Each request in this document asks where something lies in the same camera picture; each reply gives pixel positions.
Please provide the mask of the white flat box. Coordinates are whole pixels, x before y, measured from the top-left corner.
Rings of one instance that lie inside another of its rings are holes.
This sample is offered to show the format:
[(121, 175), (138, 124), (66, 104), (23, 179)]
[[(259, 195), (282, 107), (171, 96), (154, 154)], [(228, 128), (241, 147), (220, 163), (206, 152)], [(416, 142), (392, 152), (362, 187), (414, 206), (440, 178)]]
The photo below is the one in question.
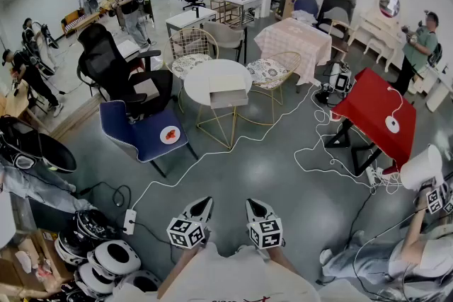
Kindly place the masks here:
[(140, 51), (139, 46), (130, 40), (121, 42), (117, 45), (117, 49), (124, 59), (130, 58), (131, 56), (138, 54)]

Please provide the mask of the white side cabinet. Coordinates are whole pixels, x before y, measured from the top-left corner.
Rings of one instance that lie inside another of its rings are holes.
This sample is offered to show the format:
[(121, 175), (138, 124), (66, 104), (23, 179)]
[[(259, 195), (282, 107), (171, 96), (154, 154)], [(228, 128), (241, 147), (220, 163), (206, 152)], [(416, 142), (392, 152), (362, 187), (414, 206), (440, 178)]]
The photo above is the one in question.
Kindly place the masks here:
[(429, 111), (434, 112), (442, 101), (453, 93), (453, 76), (435, 67), (426, 66), (418, 74), (413, 87), (416, 93), (426, 94), (425, 105)]

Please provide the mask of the white cloth pile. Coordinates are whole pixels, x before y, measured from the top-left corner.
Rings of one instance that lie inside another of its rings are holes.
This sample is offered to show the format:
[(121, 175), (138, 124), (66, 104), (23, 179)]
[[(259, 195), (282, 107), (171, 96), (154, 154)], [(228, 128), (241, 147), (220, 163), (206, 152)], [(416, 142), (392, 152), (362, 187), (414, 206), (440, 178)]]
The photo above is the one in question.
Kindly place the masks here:
[(312, 26), (317, 23), (316, 18), (311, 14), (303, 10), (297, 10), (291, 12), (291, 17), (301, 23)]

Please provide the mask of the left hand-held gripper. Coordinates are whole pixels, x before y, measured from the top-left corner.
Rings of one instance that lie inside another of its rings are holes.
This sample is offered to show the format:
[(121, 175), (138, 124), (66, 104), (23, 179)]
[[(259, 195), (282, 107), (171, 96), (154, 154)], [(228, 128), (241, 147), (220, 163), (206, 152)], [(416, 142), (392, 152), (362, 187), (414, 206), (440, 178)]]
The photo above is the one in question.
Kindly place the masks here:
[(207, 222), (211, 219), (213, 206), (212, 197), (202, 197), (189, 203), (182, 216), (172, 218), (166, 229), (171, 245), (189, 250), (205, 245), (210, 236)]

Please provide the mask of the red table with black legs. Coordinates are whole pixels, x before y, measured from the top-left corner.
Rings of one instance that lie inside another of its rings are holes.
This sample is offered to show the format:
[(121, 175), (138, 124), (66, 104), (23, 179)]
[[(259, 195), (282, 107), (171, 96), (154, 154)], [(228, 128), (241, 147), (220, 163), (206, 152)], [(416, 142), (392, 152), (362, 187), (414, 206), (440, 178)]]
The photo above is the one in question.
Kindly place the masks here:
[[(366, 146), (351, 147), (354, 175), (360, 176), (382, 153), (392, 161), (386, 169), (397, 173), (409, 161), (415, 135), (416, 110), (390, 84), (369, 68), (355, 76), (351, 91), (332, 110), (343, 118), (340, 130), (325, 144), (327, 149), (351, 146), (349, 130), (357, 127), (371, 141)], [(387, 116), (397, 119), (400, 132), (391, 133), (385, 125)]]

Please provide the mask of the white device with black screen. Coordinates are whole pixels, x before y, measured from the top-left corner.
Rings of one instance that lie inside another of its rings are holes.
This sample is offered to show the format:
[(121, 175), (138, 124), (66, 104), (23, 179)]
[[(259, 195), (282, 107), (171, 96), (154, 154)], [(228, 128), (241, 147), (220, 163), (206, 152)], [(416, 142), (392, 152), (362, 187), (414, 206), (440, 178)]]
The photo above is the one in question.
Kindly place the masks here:
[(339, 101), (344, 100), (353, 86), (351, 76), (350, 67), (345, 62), (332, 62), (328, 81), (321, 86), (319, 102), (334, 107), (335, 105), (328, 100), (330, 95), (334, 95)]

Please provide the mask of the white round table gold legs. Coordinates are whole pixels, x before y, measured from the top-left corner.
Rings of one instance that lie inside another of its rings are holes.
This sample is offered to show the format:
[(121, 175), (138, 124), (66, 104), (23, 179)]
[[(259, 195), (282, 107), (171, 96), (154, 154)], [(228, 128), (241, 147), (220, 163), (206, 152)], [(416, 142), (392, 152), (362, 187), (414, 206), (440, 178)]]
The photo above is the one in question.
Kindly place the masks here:
[(209, 77), (214, 75), (240, 74), (246, 83), (247, 95), (251, 91), (252, 78), (246, 67), (229, 59), (215, 59), (203, 62), (188, 72), (184, 81), (188, 97), (200, 107), (195, 126), (222, 146), (231, 150), (234, 147), (237, 108), (210, 107)]

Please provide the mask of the open cardboard box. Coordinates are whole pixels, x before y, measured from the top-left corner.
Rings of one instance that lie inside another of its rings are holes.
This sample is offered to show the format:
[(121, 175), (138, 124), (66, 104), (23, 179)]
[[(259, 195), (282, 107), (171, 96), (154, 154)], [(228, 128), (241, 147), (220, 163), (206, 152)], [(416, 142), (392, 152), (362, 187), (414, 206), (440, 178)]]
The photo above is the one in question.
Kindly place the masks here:
[(74, 279), (56, 251), (57, 234), (39, 228), (0, 248), (0, 296), (46, 298)]

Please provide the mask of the pile of white black headsets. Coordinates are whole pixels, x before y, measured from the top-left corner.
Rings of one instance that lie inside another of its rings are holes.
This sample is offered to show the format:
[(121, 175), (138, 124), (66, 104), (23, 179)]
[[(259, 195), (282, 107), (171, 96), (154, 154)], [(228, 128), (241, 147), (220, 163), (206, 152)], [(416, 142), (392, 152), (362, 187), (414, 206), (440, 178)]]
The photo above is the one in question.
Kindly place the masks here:
[(154, 293), (161, 285), (97, 209), (76, 212), (58, 233), (55, 250), (75, 268), (74, 279), (62, 285), (62, 302), (113, 302), (125, 286)]

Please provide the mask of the white dressing table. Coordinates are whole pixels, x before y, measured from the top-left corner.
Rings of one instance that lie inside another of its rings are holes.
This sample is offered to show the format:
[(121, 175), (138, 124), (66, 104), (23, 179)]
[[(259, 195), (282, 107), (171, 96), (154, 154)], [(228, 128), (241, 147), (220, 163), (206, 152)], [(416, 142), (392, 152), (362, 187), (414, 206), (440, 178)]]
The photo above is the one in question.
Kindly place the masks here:
[(348, 44), (352, 45), (354, 41), (365, 45), (365, 54), (369, 50), (375, 51), (376, 63), (385, 59), (385, 72), (391, 65), (401, 69), (405, 37), (401, 31), (399, 16), (388, 18), (380, 10), (372, 9), (362, 13), (360, 21), (352, 29)]

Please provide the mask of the beige flat box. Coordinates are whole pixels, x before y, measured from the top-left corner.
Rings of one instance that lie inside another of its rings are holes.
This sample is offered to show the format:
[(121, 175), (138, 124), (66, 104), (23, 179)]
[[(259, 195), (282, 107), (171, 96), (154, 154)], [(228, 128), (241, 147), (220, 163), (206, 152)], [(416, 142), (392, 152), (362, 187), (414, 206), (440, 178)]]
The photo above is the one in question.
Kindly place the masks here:
[(150, 72), (139, 72), (129, 78), (135, 93), (145, 95), (145, 101), (152, 100), (160, 96), (160, 92), (154, 83)]

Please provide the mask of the white desk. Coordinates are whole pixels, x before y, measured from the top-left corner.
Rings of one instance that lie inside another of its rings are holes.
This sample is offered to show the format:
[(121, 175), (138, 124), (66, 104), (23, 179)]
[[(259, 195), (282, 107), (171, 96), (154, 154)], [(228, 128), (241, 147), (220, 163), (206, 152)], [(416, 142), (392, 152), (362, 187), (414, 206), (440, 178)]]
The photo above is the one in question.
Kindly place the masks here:
[(202, 28), (208, 21), (214, 21), (217, 12), (205, 7), (195, 6), (189, 11), (184, 11), (166, 20), (168, 36), (172, 36), (173, 31), (184, 28)]

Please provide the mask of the cardboard box with blue mark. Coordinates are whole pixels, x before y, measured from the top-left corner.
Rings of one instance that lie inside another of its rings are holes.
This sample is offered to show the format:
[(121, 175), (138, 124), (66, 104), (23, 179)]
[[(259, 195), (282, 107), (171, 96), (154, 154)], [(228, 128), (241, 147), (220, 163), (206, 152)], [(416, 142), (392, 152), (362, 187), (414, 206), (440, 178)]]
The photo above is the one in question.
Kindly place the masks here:
[(282, 12), (282, 20), (291, 18), (294, 11), (299, 10), (300, 6), (298, 0), (285, 0), (284, 10)]

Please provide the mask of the person's white shirt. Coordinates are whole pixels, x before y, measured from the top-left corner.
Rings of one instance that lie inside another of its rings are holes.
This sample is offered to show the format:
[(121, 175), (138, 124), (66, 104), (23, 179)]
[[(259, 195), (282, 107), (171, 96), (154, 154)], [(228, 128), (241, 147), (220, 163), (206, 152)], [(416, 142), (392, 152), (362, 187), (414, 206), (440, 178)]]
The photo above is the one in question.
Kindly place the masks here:
[(157, 293), (125, 286), (113, 302), (372, 302), (349, 281), (317, 290), (251, 245), (222, 257), (214, 243), (198, 250), (161, 300)]

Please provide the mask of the pink checked cloth table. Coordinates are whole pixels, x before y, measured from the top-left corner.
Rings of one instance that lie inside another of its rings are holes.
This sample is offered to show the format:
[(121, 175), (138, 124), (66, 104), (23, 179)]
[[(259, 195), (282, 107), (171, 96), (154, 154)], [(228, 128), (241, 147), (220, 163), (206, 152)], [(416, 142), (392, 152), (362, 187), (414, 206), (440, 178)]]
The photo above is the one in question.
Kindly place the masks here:
[(254, 41), (262, 58), (282, 53), (282, 63), (288, 64), (291, 61), (288, 53), (300, 55), (301, 63), (294, 70), (299, 76), (298, 86), (313, 81), (315, 68), (331, 60), (331, 36), (293, 18), (269, 25), (255, 36)]

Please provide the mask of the white electric kettle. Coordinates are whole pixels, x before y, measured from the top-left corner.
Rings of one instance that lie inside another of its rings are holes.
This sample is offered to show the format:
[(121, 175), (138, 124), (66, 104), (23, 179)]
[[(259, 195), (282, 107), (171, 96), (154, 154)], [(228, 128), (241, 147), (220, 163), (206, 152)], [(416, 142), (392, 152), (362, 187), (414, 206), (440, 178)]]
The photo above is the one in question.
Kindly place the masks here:
[(442, 175), (442, 156), (434, 144), (402, 165), (400, 179), (408, 190), (419, 190), (424, 182), (434, 180), (434, 187), (445, 182)]

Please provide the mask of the striped cushion bench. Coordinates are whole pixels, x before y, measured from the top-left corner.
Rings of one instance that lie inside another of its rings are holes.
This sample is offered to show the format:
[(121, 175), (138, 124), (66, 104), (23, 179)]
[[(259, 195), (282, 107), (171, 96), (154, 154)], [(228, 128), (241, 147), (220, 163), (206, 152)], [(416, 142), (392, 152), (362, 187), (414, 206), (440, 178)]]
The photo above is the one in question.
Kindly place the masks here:
[(73, 33), (82, 31), (88, 25), (98, 21), (100, 15), (99, 12), (87, 15), (81, 8), (71, 12), (61, 20), (64, 36), (69, 37)]

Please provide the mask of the round mirror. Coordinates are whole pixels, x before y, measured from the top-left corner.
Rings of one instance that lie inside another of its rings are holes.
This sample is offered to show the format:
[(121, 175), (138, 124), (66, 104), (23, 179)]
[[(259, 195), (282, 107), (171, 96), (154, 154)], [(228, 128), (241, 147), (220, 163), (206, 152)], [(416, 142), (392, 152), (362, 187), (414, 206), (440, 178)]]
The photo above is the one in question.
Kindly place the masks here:
[(400, 12), (400, 0), (379, 0), (379, 10), (387, 18), (394, 18)]

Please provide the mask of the grey upholstered chair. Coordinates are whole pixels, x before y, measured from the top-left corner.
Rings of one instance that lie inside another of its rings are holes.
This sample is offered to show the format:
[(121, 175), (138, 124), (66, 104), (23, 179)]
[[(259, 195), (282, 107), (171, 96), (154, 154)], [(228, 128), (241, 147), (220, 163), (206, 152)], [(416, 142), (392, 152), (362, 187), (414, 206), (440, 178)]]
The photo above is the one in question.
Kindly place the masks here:
[(207, 21), (202, 28), (212, 36), (208, 40), (212, 46), (215, 42), (218, 48), (235, 50), (236, 62), (240, 62), (241, 53), (244, 50), (243, 63), (246, 64), (247, 27), (232, 28), (226, 23)]

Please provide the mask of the grey chair wooden arms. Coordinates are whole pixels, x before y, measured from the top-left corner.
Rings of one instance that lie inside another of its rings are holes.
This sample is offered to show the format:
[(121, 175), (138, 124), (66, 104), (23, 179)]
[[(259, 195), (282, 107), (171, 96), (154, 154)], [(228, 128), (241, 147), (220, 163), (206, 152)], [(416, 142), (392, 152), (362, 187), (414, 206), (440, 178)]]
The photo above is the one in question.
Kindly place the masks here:
[(343, 54), (348, 53), (347, 39), (350, 32), (350, 21), (345, 9), (333, 7), (322, 13), (316, 27), (331, 36), (332, 48)]

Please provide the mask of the blue padded chair white trim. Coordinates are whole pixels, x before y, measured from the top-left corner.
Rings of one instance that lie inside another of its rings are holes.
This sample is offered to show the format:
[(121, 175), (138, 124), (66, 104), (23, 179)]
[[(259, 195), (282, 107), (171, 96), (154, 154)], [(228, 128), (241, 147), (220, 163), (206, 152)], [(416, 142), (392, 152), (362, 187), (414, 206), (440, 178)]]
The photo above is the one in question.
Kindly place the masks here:
[[(163, 178), (166, 175), (156, 164), (156, 159), (183, 146), (189, 149), (196, 160), (199, 159), (189, 143), (180, 120), (171, 109), (165, 109), (131, 123), (126, 115), (125, 102), (115, 100), (101, 103), (99, 115), (101, 129), (107, 138), (136, 161), (152, 164)], [(177, 126), (180, 129), (180, 139), (174, 144), (166, 145), (160, 140), (161, 130), (167, 126)]]

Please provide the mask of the person's left forearm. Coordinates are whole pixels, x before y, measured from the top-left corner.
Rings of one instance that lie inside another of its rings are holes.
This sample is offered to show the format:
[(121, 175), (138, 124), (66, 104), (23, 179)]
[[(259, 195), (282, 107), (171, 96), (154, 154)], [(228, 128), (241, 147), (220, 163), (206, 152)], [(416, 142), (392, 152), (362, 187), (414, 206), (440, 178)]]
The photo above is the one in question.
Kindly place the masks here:
[(176, 280), (178, 275), (184, 270), (188, 263), (196, 256), (200, 246), (195, 246), (192, 249), (185, 249), (177, 261), (176, 265), (173, 267), (169, 275), (165, 278), (164, 282), (158, 289), (157, 299), (161, 300), (164, 294), (168, 291), (172, 283)]

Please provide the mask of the black mesh headrest office chair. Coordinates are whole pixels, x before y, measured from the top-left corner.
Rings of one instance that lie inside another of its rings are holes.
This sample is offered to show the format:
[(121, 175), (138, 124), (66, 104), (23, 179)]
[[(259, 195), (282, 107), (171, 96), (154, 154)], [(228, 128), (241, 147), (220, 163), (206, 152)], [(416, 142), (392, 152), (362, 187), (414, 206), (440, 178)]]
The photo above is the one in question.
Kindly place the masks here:
[(127, 61), (119, 53), (112, 34), (99, 23), (85, 28), (78, 41), (84, 50), (79, 57), (77, 76), (90, 78), (92, 82), (88, 85), (104, 89), (110, 100), (125, 102), (129, 116), (148, 117), (164, 110), (170, 100), (178, 100), (177, 96), (172, 94), (173, 74), (169, 70), (143, 71), (151, 73), (160, 92), (160, 96), (152, 100), (145, 101), (145, 95), (135, 93), (129, 81), (134, 74), (133, 64), (143, 59), (149, 65), (152, 57), (161, 54), (159, 50), (140, 52), (134, 59)]

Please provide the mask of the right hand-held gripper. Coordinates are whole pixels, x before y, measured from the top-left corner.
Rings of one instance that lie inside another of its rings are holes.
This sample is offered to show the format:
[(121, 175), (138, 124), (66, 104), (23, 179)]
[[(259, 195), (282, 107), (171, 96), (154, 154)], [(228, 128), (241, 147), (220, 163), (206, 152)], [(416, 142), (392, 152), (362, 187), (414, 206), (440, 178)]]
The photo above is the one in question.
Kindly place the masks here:
[(282, 246), (282, 221), (269, 204), (248, 198), (246, 214), (249, 222), (247, 224), (248, 236), (257, 249), (264, 250)]

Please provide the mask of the white plate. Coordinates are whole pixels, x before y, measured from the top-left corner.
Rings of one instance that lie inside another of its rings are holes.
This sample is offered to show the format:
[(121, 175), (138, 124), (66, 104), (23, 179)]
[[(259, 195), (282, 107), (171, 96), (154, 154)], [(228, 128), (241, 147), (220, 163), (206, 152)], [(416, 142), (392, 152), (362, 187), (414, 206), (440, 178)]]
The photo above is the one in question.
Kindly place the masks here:
[[(171, 130), (171, 129), (176, 129), (176, 131), (178, 132), (178, 136), (176, 139), (169, 139), (167, 140), (166, 139), (166, 134)], [(180, 129), (177, 127), (177, 126), (167, 126), (167, 127), (164, 127), (162, 130), (161, 130), (161, 133), (160, 133), (160, 140), (163, 144), (166, 144), (166, 145), (170, 145), (170, 144), (174, 144), (176, 143), (179, 139), (180, 139)]]

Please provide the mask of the wooden table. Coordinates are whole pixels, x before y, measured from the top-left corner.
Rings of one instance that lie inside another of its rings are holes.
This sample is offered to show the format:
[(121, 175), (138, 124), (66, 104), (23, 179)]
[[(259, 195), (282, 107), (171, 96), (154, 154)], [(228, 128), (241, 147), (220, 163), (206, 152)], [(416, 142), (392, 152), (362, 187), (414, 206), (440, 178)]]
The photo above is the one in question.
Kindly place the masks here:
[(14, 95), (13, 89), (8, 94), (4, 93), (5, 90), (4, 84), (0, 82), (0, 116), (9, 115), (22, 120), (27, 119), (32, 122), (32, 125), (37, 126), (38, 129), (46, 130), (45, 125), (30, 109), (28, 84), (25, 81), (21, 81), (18, 85), (17, 95)]

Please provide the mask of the blue round-back chair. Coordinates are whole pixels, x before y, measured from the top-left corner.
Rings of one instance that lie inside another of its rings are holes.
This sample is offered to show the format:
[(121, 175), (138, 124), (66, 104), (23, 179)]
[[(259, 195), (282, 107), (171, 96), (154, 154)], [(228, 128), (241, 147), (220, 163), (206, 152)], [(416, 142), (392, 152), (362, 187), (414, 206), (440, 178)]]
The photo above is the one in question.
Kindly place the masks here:
[(294, 11), (305, 11), (314, 17), (317, 17), (319, 7), (316, 0), (295, 0)]

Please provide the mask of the white power strip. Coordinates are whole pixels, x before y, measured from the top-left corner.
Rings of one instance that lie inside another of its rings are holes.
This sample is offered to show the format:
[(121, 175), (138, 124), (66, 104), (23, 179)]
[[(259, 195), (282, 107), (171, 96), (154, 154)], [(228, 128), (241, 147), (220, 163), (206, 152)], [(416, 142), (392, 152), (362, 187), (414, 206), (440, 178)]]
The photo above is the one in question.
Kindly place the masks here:
[(380, 167), (373, 168), (370, 165), (366, 168), (365, 173), (369, 180), (369, 185), (371, 187), (375, 187), (382, 183), (383, 170), (384, 170), (383, 168), (380, 168)]
[(123, 224), (123, 232), (129, 236), (134, 233), (135, 221), (137, 218), (137, 212), (133, 209), (127, 209), (125, 212), (125, 220)]

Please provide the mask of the wooden frame rack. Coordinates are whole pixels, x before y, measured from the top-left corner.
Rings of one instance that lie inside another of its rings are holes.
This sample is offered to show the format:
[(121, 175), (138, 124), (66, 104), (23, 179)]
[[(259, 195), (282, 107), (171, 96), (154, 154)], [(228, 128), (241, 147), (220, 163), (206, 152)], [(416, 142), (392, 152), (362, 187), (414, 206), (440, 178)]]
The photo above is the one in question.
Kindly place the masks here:
[(211, 0), (210, 8), (216, 12), (215, 21), (218, 23), (231, 26), (239, 26), (243, 23), (243, 6), (237, 3), (227, 0)]

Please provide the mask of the person's right forearm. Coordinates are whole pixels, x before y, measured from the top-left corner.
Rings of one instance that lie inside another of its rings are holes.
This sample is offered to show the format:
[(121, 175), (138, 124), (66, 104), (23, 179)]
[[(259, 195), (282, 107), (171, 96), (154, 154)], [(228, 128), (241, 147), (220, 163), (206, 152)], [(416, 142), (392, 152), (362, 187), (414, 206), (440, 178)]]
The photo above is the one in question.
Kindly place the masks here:
[(294, 265), (286, 258), (281, 247), (267, 248), (266, 252), (273, 262), (281, 265), (282, 267), (295, 274), (299, 274)]

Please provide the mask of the white kettle base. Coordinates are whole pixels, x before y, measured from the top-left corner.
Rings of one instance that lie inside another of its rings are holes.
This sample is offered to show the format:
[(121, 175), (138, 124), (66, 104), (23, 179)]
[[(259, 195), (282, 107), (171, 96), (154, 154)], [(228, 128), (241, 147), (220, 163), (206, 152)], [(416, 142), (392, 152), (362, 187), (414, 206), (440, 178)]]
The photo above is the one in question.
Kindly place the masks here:
[(393, 134), (400, 132), (400, 126), (397, 119), (391, 115), (387, 116), (385, 119), (386, 128)]

